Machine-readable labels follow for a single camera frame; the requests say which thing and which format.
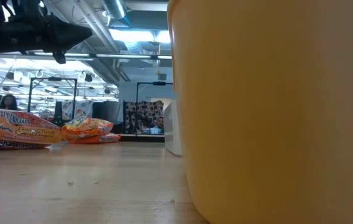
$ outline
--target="yellow container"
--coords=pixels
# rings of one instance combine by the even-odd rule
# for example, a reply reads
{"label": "yellow container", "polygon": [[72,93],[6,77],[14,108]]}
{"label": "yellow container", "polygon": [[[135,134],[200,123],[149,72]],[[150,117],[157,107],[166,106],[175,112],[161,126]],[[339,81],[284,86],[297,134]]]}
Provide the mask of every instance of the yellow container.
{"label": "yellow container", "polygon": [[353,0],[171,0],[168,20],[197,209],[353,224]]}

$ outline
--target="ceiling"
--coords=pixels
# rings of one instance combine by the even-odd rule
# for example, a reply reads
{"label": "ceiling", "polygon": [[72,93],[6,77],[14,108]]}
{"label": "ceiling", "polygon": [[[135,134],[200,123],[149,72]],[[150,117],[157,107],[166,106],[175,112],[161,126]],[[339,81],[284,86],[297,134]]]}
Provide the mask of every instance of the ceiling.
{"label": "ceiling", "polygon": [[[79,24],[81,26],[89,27],[86,19],[84,19],[82,12],[78,9],[77,4],[80,0],[44,0],[44,3],[47,5],[48,10],[53,12],[59,18]],[[95,17],[100,20],[101,26],[108,29],[117,29],[117,30],[149,30],[154,34],[158,33],[161,30],[168,30],[167,27],[167,4],[168,0],[124,0],[125,5],[127,6],[127,14],[123,19],[115,20],[111,19],[109,22],[108,17],[104,16],[105,8],[103,5],[103,0],[84,0],[86,3],[80,4],[83,6],[85,12],[88,12],[87,7],[89,7],[94,13]],[[125,43],[119,40],[113,40],[116,45],[117,53],[121,54],[136,54],[136,52],[130,52],[126,47]],[[147,54],[158,54],[159,44],[154,44],[152,42],[141,42],[140,43],[144,52]],[[102,53],[110,54],[114,53],[113,49],[110,49],[106,44],[98,37],[98,35],[93,32],[93,35],[86,40],[85,47],[83,49],[72,49],[72,52],[79,53]],[[170,44],[162,43],[160,44],[160,54],[161,55],[171,55]],[[103,60],[103,64],[107,67],[109,64],[114,62]],[[103,77],[104,80],[119,84],[120,82],[155,82],[158,80],[157,68],[158,63],[156,61],[148,60],[121,60],[120,61],[121,70],[124,71],[128,79],[122,77],[117,77],[118,75],[113,75],[112,69],[106,71],[104,68],[96,68],[98,70],[99,76]],[[170,60],[160,61],[160,69],[167,72],[168,78],[172,79],[172,71],[169,69],[172,66]]]}
{"label": "ceiling", "polygon": [[[133,51],[131,44],[127,44],[129,46],[127,47],[125,42],[114,40],[110,32],[110,30],[144,30],[150,32],[153,38],[158,37],[161,31],[167,35],[167,12],[165,10],[168,1],[124,0],[127,6],[127,14],[119,20],[109,20],[104,15],[103,0],[43,0],[43,2],[48,10],[61,20],[90,27],[94,30],[89,39],[73,47],[68,53],[134,55],[158,55],[160,53],[160,55],[171,55],[169,43],[136,42],[139,51]],[[87,19],[91,21],[96,19],[96,22],[91,23],[90,26]],[[95,32],[98,30],[104,30],[107,33]],[[12,93],[18,98],[19,109],[26,110],[30,78],[59,77],[77,79],[77,100],[117,100],[119,94],[117,86],[123,82],[156,82],[159,80],[158,73],[167,74],[161,76],[162,81],[172,82],[171,60],[114,58],[86,58],[81,60],[67,58],[67,63],[60,65],[52,57],[0,55],[0,94]],[[13,74],[13,77],[7,77],[7,74]],[[87,76],[92,78],[91,82],[86,81]],[[53,113],[56,100],[73,99],[73,85],[73,81],[65,80],[61,82],[34,81],[32,90],[33,108],[39,113]]]}

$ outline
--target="instant noodle package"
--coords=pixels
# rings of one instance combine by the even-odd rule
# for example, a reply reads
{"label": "instant noodle package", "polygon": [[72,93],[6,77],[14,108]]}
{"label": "instant noodle package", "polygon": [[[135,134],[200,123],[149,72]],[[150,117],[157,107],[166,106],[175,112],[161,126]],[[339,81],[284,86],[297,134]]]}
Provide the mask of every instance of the instant noodle package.
{"label": "instant noodle package", "polygon": [[88,137],[88,138],[81,138],[81,139],[71,139],[69,140],[70,143],[75,143],[75,144],[100,144],[100,143],[112,143],[112,142],[118,142],[121,138],[121,135],[119,134],[106,134],[103,136],[94,136],[94,137]]}
{"label": "instant noodle package", "polygon": [[27,144],[42,147],[58,143],[61,140],[61,129],[51,122],[29,113],[0,109],[1,147],[30,147]]}
{"label": "instant noodle package", "polygon": [[38,149],[48,145],[14,142],[0,139],[0,149]]}
{"label": "instant noodle package", "polygon": [[81,139],[109,134],[113,128],[112,122],[81,116],[62,127],[66,139]]}
{"label": "instant noodle package", "polygon": [[65,124],[62,134],[70,143],[76,144],[118,142],[121,136],[110,133],[112,128],[112,122],[81,116]]}

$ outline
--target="metal pipe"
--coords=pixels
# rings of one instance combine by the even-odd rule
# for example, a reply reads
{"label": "metal pipe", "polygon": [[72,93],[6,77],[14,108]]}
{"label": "metal pipe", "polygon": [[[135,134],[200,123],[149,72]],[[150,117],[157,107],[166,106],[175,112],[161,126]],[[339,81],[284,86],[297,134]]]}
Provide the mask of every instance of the metal pipe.
{"label": "metal pipe", "polygon": [[75,7],[80,11],[80,14],[83,16],[88,25],[92,28],[95,34],[101,39],[101,41],[105,44],[105,46],[112,51],[116,51],[110,41],[104,36],[104,34],[98,29],[98,27],[94,24],[94,22],[88,17],[87,13],[84,11],[82,6],[79,4],[79,0],[74,0]]}
{"label": "metal pipe", "polygon": [[120,69],[120,61],[118,61],[118,59],[113,59],[112,68],[113,68],[114,71],[117,72],[119,77],[121,77],[124,81],[126,81],[126,82],[130,82],[131,81],[131,79],[127,75],[124,75],[122,73],[122,69]]}
{"label": "metal pipe", "polygon": [[127,14],[123,0],[102,0],[106,12],[112,19],[122,19]]}
{"label": "metal pipe", "polygon": [[[11,53],[2,53],[0,54],[0,58],[9,58],[10,56],[20,56],[21,53],[19,52],[11,52]],[[52,56],[51,53],[44,53],[44,52],[31,52],[29,54],[30,57],[50,57]],[[80,58],[89,59],[89,58],[118,58],[118,59],[151,59],[151,60],[171,60],[172,56],[170,55],[130,55],[130,54],[84,54],[84,53],[73,53],[73,58],[80,60]]]}
{"label": "metal pipe", "polygon": [[99,27],[99,29],[102,31],[104,36],[107,38],[107,40],[110,42],[110,44],[113,47],[113,50],[115,52],[119,52],[120,49],[117,46],[116,41],[113,39],[112,35],[109,32],[108,28],[105,28],[105,26],[102,24],[102,21],[96,16],[95,12],[92,10],[92,8],[88,5],[86,0],[78,0],[80,3],[83,5],[83,8],[90,14],[91,18],[95,21],[96,25]]}
{"label": "metal pipe", "polygon": [[29,100],[27,102],[27,112],[30,113],[30,107],[32,105],[32,93],[33,93],[33,82],[35,78],[30,79],[30,88],[29,88]]}
{"label": "metal pipe", "polygon": [[131,79],[127,76],[127,74],[122,69],[120,69],[120,74],[123,75],[127,79],[127,82],[131,81]]}
{"label": "metal pipe", "polygon": [[74,95],[73,95],[73,113],[71,114],[71,118],[75,118],[75,113],[76,113],[76,95],[77,95],[77,79],[75,81],[75,90],[74,90]]}

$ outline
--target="table surface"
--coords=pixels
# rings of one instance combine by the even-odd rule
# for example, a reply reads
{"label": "table surface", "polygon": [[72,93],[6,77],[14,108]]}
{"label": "table surface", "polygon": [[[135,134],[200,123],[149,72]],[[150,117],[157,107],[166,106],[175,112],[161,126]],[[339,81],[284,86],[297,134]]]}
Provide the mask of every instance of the table surface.
{"label": "table surface", "polygon": [[0,151],[0,224],[207,223],[161,143]]}

